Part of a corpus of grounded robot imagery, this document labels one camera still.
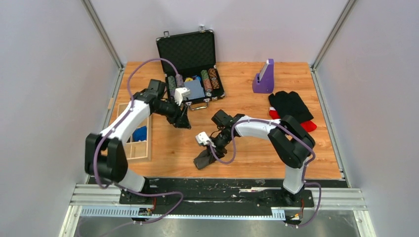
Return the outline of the grey underwear white waistband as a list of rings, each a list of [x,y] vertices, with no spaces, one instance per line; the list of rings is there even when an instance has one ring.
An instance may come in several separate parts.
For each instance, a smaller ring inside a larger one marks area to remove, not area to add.
[[[216,161],[210,149],[202,151],[194,160],[193,163],[198,170],[204,169]]]

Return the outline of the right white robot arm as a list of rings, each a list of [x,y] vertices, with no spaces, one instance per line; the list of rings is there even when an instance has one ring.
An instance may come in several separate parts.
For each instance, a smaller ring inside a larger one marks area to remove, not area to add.
[[[205,148],[193,160],[198,170],[215,161],[222,164],[232,163],[234,158],[229,161],[222,158],[227,153],[226,146],[230,143],[235,144],[236,137],[268,140],[286,167],[283,202],[288,206],[295,206],[301,201],[306,167],[315,158],[315,140],[294,117],[287,115],[280,119],[256,119],[244,114],[236,114],[233,117],[219,110],[211,120],[219,133],[215,137],[208,136],[205,132],[196,136],[198,144]]]

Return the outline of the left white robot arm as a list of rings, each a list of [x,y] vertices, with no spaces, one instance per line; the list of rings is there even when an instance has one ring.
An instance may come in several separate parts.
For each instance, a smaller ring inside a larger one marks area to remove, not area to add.
[[[102,181],[109,181],[133,191],[132,197],[139,204],[151,199],[151,190],[146,187],[147,179],[128,167],[125,145],[129,138],[152,114],[165,116],[175,128],[191,128],[187,108],[182,106],[190,89],[177,88],[173,98],[165,99],[166,87],[166,83],[151,79],[146,89],[133,95],[123,113],[110,126],[98,134],[89,134],[85,140],[85,172],[93,175],[100,186]]]

